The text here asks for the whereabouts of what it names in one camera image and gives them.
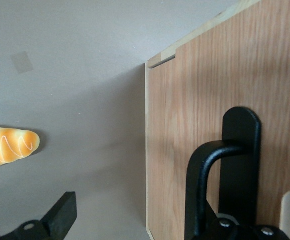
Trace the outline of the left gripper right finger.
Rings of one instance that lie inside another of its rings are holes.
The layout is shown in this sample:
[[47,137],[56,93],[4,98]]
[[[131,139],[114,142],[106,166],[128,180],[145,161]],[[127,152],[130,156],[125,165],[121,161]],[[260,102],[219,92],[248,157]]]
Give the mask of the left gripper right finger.
[[205,240],[288,240],[289,237],[272,225],[237,225],[226,217],[218,218],[206,203]]

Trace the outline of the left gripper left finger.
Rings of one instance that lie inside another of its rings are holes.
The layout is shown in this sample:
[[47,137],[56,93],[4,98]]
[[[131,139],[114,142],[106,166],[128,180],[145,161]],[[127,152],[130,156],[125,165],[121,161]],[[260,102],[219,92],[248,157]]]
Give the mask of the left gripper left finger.
[[63,240],[76,219],[76,193],[66,192],[41,220],[27,221],[0,240]]

